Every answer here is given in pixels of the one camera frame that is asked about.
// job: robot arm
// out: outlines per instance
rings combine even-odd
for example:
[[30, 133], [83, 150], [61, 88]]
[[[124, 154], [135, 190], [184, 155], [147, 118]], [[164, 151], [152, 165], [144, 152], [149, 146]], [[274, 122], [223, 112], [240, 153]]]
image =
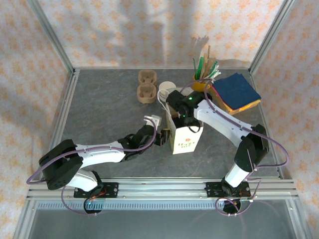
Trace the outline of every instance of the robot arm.
[[187, 126], [199, 125], [195, 122], [198, 120], [203, 121], [227, 137], [238, 148], [235, 155], [235, 163], [221, 182], [226, 196], [234, 195], [237, 187], [249, 173], [253, 172], [269, 151], [266, 140], [242, 128], [249, 128], [252, 131], [266, 135], [265, 128], [260, 124], [253, 127], [248, 123], [241, 122], [210, 101], [215, 110], [219, 111], [222, 116], [217, 114], [216, 111], [211, 109], [203, 93], [200, 92], [194, 91], [188, 96], [184, 96], [178, 91], [173, 91], [167, 97], [166, 102], [179, 113], [179, 119], [182, 124]]
[[[147, 118], [154, 122], [155, 130], [157, 130], [161, 118], [158, 116]], [[131, 160], [147, 149], [135, 150], [149, 144], [153, 135], [154, 125], [147, 121], [136, 134], [129, 134], [109, 144], [88, 146], [74, 144], [71, 139], [64, 140], [39, 160], [40, 166], [43, 166], [61, 154], [78, 151], [78, 153], [63, 157], [43, 169], [42, 172], [48, 189], [55, 190], [63, 186], [72, 186], [90, 192], [92, 196], [98, 194], [103, 188], [99, 175], [95, 171], [89, 172], [83, 170], [83, 168], [94, 164], [119, 163]], [[169, 130], [162, 130], [161, 133], [156, 134], [154, 143], [162, 145], [168, 137]]]

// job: gray stone surface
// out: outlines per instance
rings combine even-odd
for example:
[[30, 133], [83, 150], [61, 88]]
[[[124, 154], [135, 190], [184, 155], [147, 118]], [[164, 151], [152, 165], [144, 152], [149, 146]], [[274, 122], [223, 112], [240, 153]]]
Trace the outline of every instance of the gray stone surface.
[[[166, 127], [165, 111], [159, 102], [143, 105], [137, 99], [138, 72], [136, 70], [81, 70], [65, 125], [63, 139], [78, 144], [104, 144], [127, 134], [136, 133], [144, 124], [143, 116], [163, 118], [159, 129]], [[158, 85], [172, 81], [177, 87], [191, 82], [193, 70], [156, 70]], [[250, 81], [247, 70], [221, 70], [219, 78], [235, 72]], [[258, 107], [235, 115], [241, 121], [263, 124]], [[172, 155], [170, 144], [152, 146], [142, 155], [125, 163], [104, 163], [87, 167], [101, 177], [212, 177], [222, 178], [234, 163], [236, 147], [208, 125], [195, 152]], [[263, 164], [273, 164], [269, 153]], [[277, 177], [275, 168], [257, 171], [253, 176]]]

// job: yellow cup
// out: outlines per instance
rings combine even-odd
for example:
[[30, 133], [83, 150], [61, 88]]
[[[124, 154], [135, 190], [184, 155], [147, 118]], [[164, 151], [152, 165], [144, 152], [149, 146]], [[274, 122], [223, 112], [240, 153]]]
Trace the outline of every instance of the yellow cup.
[[192, 85], [192, 89], [198, 92], [204, 92], [206, 83], [201, 82], [194, 82]]

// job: white paper cup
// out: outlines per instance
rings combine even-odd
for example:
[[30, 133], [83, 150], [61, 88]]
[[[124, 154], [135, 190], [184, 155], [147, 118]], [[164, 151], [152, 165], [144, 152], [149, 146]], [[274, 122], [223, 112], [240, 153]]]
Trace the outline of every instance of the white paper cup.
[[171, 88], [176, 88], [176, 85], [170, 81], [164, 81], [159, 85], [159, 99], [161, 101], [165, 102], [168, 96], [167, 90]]

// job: blue napkin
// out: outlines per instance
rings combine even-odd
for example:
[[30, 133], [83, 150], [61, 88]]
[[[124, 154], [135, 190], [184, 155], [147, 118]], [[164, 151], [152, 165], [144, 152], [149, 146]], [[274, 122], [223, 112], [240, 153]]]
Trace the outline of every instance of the blue napkin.
[[233, 110], [261, 99], [242, 74], [235, 73], [217, 80], [213, 86], [223, 102]]

